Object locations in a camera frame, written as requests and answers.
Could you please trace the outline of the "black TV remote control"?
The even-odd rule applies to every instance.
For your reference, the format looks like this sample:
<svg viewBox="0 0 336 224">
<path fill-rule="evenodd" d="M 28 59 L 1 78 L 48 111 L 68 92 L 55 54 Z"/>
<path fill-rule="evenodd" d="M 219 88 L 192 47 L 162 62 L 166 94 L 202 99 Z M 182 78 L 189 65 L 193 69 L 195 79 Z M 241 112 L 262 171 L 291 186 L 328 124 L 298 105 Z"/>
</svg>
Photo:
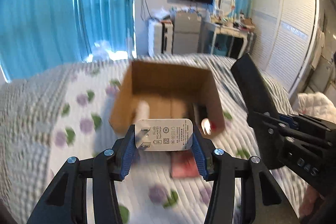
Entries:
<svg viewBox="0 0 336 224">
<path fill-rule="evenodd" d="M 261 159 L 268 169 L 281 168 L 284 165 L 277 158 L 282 143 L 280 117 L 263 77 L 248 54 L 237 59 L 231 72 L 247 107 L 247 122 L 254 130 Z"/>
</svg>

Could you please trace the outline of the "red rose compact case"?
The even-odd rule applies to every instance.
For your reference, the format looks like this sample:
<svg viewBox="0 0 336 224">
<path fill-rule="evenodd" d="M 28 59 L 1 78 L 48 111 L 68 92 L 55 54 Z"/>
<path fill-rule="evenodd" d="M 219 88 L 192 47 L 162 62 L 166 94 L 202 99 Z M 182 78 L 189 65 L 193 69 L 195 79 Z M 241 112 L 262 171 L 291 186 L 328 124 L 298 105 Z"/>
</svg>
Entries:
<svg viewBox="0 0 336 224">
<path fill-rule="evenodd" d="M 170 154 L 172 178 L 195 178 L 199 176 L 198 167 L 193 153 L 188 151 L 174 151 Z"/>
</svg>

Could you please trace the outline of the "white Huawei charger plug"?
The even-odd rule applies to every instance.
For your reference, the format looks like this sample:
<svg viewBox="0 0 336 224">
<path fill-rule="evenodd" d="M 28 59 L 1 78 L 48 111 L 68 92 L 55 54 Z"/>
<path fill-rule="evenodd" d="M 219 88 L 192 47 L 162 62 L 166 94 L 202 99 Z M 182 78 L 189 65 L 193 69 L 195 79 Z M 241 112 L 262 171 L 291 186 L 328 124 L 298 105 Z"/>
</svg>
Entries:
<svg viewBox="0 0 336 224">
<path fill-rule="evenodd" d="M 135 124 L 135 146 L 146 152 L 186 151 L 193 144 L 189 119 L 140 119 Z"/>
</svg>

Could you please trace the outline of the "floral quilted bedspread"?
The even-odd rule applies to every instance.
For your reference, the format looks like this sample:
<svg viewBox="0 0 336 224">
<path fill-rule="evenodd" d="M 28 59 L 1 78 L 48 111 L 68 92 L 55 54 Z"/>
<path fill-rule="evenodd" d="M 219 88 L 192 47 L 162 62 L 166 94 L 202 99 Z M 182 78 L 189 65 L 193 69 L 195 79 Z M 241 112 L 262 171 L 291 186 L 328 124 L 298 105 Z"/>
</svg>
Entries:
<svg viewBox="0 0 336 224">
<path fill-rule="evenodd" d="M 68 64 L 1 86 L 1 201 L 17 223 L 297 223 L 304 180 L 271 165 L 293 144 L 284 89 L 249 103 L 214 55 Z"/>
</svg>

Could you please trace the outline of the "white louvered wardrobe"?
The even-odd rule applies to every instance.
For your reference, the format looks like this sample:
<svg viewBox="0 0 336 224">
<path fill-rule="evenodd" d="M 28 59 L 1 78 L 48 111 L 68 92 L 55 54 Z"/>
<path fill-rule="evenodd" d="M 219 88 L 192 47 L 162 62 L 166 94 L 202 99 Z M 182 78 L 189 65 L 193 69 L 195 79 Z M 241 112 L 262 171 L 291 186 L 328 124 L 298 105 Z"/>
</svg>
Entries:
<svg viewBox="0 0 336 224">
<path fill-rule="evenodd" d="M 253 0 L 257 35 L 251 56 L 291 96 L 310 66 L 319 20 L 319 0 Z"/>
</svg>

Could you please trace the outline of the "white dressing table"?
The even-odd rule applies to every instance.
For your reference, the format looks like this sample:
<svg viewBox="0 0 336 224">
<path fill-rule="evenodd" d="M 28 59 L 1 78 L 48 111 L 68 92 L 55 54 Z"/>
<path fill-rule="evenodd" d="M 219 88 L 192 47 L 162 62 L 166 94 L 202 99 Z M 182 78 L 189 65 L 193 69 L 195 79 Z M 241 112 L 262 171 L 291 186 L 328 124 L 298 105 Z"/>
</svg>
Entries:
<svg viewBox="0 0 336 224">
<path fill-rule="evenodd" d="M 218 35 L 231 38 L 226 56 L 233 59 L 239 59 L 246 53 L 250 53 L 257 38 L 252 31 L 203 21 L 199 35 L 199 52 L 213 55 Z"/>
</svg>

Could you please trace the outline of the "brown cardboard box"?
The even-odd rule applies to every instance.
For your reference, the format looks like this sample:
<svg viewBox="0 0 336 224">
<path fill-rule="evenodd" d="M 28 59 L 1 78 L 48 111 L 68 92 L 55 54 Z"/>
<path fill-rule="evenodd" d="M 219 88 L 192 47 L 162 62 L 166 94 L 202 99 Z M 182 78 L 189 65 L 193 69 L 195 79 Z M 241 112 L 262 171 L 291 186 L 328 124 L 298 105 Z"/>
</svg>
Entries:
<svg viewBox="0 0 336 224">
<path fill-rule="evenodd" d="M 210 121 L 212 139 L 225 129 L 219 92 L 212 71 L 171 63 L 132 61 L 114 101 L 109 123 L 125 135 L 139 119 L 189 118 L 197 126 Z"/>
</svg>

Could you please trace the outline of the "oval white vanity mirror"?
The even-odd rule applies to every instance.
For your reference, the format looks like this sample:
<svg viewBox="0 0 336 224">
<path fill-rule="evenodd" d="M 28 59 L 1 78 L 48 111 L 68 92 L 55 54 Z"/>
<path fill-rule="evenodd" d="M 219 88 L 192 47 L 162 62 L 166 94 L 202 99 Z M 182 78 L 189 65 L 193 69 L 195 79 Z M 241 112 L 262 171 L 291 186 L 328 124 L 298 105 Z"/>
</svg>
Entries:
<svg viewBox="0 0 336 224">
<path fill-rule="evenodd" d="M 218 15 L 228 16 L 235 8 L 235 0 L 215 0 L 215 7 Z"/>
</svg>

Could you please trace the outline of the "grey storage cabinet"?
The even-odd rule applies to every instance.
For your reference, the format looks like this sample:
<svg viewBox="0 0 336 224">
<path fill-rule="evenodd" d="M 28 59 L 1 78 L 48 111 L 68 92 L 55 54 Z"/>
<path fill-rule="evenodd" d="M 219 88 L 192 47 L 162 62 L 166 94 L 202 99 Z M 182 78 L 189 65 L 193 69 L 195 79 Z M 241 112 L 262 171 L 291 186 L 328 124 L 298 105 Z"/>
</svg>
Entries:
<svg viewBox="0 0 336 224">
<path fill-rule="evenodd" d="M 197 53 L 202 17 L 196 12 L 177 11 L 173 16 L 173 54 Z"/>
</svg>

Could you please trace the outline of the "white drawer unit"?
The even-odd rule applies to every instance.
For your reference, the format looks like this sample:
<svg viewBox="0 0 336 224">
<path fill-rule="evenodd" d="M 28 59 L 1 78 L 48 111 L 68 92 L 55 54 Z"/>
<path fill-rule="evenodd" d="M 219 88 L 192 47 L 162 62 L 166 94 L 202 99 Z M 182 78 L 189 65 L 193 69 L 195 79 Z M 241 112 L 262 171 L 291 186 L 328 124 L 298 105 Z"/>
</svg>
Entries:
<svg viewBox="0 0 336 224">
<path fill-rule="evenodd" d="M 173 23 L 171 20 L 148 21 L 148 54 L 153 57 L 160 54 L 172 54 Z"/>
</svg>

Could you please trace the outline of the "blue curtain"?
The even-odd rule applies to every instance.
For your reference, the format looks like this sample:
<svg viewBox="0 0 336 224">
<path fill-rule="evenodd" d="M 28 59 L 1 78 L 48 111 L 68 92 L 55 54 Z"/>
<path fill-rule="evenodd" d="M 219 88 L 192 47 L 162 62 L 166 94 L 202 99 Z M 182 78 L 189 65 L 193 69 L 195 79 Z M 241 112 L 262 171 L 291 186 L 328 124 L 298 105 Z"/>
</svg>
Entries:
<svg viewBox="0 0 336 224">
<path fill-rule="evenodd" d="M 84 61 L 101 43 L 112 59 L 134 52 L 133 0 L 1 0 L 8 81 Z"/>
</svg>

